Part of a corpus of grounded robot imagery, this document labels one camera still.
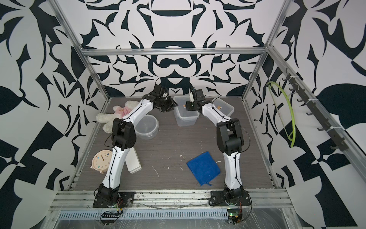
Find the clear rectangular lunch box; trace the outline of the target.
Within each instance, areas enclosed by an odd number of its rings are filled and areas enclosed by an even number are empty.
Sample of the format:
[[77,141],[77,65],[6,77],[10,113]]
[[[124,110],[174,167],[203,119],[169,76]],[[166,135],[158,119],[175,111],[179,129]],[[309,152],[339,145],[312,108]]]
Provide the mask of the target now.
[[173,100],[178,104],[174,107],[174,115],[179,127],[193,126],[199,118],[198,111],[187,111],[186,102],[190,101],[189,95],[177,95]]
[[230,117],[234,113],[234,107],[228,102],[222,100],[221,98],[213,99],[213,104],[219,111],[221,111],[224,115],[228,117]]

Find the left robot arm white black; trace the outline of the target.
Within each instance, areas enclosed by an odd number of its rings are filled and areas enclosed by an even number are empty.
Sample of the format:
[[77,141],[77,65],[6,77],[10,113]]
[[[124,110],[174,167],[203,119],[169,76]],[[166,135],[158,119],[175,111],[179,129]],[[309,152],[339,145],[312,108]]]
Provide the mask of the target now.
[[144,95],[129,114],[116,118],[112,125],[112,158],[106,176],[96,193],[97,198],[115,203],[121,183],[121,174],[125,160],[136,143],[135,125],[150,111],[157,108],[161,113],[170,112],[178,104],[168,95],[168,90],[155,85],[152,92]]

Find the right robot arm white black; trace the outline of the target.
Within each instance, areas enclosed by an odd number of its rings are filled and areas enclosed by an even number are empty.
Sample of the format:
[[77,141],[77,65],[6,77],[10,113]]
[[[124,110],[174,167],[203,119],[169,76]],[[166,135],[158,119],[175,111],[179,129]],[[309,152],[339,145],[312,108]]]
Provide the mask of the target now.
[[225,192],[230,197],[239,196],[244,192],[239,165],[244,146],[240,121],[222,113],[212,101],[205,98],[201,89],[192,88],[188,95],[189,100],[185,105],[187,111],[198,111],[216,126],[216,142],[225,163]]

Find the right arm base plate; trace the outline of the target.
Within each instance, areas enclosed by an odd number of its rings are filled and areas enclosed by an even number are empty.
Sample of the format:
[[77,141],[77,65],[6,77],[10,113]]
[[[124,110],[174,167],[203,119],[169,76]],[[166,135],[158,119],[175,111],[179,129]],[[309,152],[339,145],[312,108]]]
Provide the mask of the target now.
[[208,204],[210,206],[250,206],[249,193],[243,189],[224,189],[223,191],[211,191]]

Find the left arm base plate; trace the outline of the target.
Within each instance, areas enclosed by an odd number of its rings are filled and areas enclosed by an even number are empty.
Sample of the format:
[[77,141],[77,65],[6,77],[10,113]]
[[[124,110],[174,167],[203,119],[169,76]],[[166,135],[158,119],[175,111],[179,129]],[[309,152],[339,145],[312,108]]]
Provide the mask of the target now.
[[124,208],[134,202],[135,192],[114,192],[111,195],[97,192],[92,207],[100,208]]

